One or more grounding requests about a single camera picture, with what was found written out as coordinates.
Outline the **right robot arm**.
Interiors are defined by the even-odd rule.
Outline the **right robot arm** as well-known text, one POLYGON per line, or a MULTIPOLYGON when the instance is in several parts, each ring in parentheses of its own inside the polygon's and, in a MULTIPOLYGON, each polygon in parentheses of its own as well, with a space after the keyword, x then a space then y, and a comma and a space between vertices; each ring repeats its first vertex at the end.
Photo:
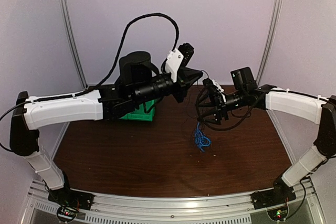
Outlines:
POLYGON ((270 84, 258 86, 250 68, 244 67, 231 73, 235 92, 227 94, 214 80, 203 81, 212 120, 205 124, 220 130, 222 120, 229 112, 247 107, 281 113, 311 123, 316 127, 316 138, 306 151, 275 181, 269 192, 272 203, 279 204, 287 198, 292 187, 315 172, 322 164, 335 158, 335 96, 322 97, 283 89, 270 84))

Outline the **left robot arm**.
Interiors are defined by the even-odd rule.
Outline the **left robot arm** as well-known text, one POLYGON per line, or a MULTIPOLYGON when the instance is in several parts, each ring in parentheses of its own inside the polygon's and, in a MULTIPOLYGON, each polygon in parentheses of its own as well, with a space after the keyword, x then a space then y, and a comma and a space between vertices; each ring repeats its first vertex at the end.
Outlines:
POLYGON ((70 188, 65 172, 38 143, 39 129, 65 122, 118 119, 149 101, 161 101, 170 95, 183 102, 189 88, 203 75, 187 67, 191 57, 191 52, 174 49, 159 70, 148 52, 135 51, 120 58, 120 75, 114 84, 101 83, 82 93, 54 97, 21 92, 15 106, 8 110, 12 118, 6 151, 28 161, 56 202, 71 205, 78 194, 70 188))

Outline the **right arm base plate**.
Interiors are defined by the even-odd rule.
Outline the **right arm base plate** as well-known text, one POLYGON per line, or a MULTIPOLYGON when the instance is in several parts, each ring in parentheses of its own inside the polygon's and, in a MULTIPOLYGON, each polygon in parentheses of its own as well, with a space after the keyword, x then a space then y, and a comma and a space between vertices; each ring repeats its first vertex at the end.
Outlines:
POLYGON ((255 210, 284 205, 287 201, 292 201, 297 198, 291 189, 282 194, 274 188, 264 191, 255 191, 250 197, 255 210))

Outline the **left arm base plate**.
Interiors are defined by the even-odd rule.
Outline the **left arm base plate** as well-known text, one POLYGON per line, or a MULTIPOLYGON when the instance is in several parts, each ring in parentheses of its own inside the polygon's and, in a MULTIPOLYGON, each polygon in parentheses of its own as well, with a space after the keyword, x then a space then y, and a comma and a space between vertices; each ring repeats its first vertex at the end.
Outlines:
POLYGON ((60 206, 71 207, 75 209, 90 210, 94 195, 77 190, 62 188, 50 190, 48 200, 59 204, 60 206))

